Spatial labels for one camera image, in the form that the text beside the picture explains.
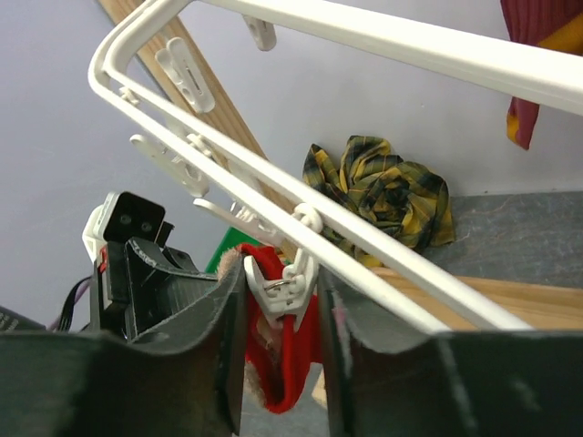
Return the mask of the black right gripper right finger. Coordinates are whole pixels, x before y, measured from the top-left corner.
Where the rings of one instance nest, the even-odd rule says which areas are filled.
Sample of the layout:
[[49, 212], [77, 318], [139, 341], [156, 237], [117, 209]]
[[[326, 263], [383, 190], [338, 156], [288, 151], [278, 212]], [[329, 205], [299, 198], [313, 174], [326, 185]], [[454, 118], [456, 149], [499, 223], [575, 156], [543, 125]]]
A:
[[381, 276], [450, 330], [422, 333], [329, 271], [318, 280], [333, 436], [579, 436], [582, 292], [467, 278], [533, 327], [477, 331], [388, 269]]

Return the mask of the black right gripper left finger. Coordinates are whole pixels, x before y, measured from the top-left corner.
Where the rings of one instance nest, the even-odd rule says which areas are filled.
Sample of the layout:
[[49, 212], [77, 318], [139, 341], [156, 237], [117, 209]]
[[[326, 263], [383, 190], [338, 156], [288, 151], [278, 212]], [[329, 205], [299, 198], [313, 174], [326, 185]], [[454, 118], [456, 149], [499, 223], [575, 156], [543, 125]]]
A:
[[246, 279], [233, 264], [127, 344], [106, 334], [1, 337], [4, 436], [229, 436], [240, 430]]

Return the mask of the beige red snowman sock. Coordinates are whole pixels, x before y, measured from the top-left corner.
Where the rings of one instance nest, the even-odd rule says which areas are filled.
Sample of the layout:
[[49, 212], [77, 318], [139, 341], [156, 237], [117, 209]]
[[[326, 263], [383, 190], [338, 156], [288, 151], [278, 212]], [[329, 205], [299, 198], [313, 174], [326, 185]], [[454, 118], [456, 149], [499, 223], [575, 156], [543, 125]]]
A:
[[249, 294], [244, 388], [268, 412], [283, 414], [300, 399], [311, 365], [322, 362], [318, 298], [313, 295], [298, 330], [286, 315], [274, 328]]

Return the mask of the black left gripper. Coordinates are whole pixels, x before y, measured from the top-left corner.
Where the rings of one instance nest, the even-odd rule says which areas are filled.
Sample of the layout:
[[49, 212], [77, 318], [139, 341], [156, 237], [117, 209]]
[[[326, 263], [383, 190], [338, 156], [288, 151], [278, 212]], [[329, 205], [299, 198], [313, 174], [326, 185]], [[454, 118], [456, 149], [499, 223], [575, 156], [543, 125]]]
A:
[[97, 252], [89, 287], [92, 331], [135, 340], [218, 283], [181, 250], [145, 239], [109, 242]]

